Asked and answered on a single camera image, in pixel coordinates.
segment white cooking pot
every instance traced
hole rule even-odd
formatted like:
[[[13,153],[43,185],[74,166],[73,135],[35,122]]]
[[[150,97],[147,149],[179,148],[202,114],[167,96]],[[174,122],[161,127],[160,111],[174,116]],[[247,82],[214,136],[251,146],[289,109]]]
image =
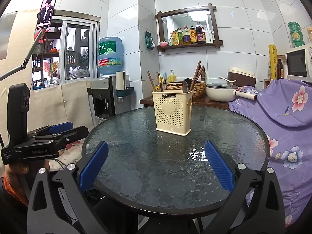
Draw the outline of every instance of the white cooking pot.
[[[238,86],[225,83],[211,83],[206,85],[206,94],[214,101],[231,102],[236,96],[256,100],[257,95],[238,90]]]

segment metal bolt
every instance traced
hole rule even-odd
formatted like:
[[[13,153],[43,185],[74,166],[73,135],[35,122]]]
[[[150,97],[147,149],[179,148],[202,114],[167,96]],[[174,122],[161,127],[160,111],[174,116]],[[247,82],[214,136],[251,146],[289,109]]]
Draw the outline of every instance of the metal bolt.
[[[268,173],[274,173],[274,169],[272,167],[268,167],[266,170],[268,171]]]
[[[243,164],[243,163],[239,163],[237,165],[237,167],[240,169],[240,170],[245,170],[246,169],[246,166]]]
[[[76,165],[74,163],[70,163],[69,165],[67,165],[67,169],[68,170],[73,170],[75,169]]]
[[[42,167],[42,168],[39,169],[39,173],[40,173],[40,174],[43,174],[43,173],[45,173],[45,172],[46,172],[46,169],[45,169],[45,168]]]

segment phone screen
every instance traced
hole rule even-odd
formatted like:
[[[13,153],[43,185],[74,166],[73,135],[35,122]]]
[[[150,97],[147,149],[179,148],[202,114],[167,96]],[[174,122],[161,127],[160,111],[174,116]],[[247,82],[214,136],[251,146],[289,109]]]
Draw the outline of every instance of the phone screen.
[[[50,26],[55,2],[56,0],[42,1],[37,21],[37,30]]]

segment purple floral cloth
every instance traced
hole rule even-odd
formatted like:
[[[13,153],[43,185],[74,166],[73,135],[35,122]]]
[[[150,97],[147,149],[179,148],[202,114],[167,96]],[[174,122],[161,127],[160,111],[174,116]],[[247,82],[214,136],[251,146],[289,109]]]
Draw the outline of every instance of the purple floral cloth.
[[[229,108],[255,121],[266,133],[268,166],[279,180],[288,226],[298,219],[312,195],[312,87],[280,79],[260,92],[251,86],[241,91],[257,95],[257,101],[239,97]],[[247,203],[252,195],[246,196]]]

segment round glass table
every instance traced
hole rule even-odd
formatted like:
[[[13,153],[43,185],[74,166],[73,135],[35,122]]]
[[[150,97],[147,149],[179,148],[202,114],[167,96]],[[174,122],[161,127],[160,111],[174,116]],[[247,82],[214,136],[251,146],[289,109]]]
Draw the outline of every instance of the round glass table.
[[[145,216],[196,218],[223,205],[229,192],[206,159],[205,141],[254,170],[266,168],[270,152],[266,134],[252,120],[204,106],[192,107],[187,136],[157,131],[154,107],[119,114],[89,133],[82,154],[91,153],[101,140],[109,154],[96,186]]]

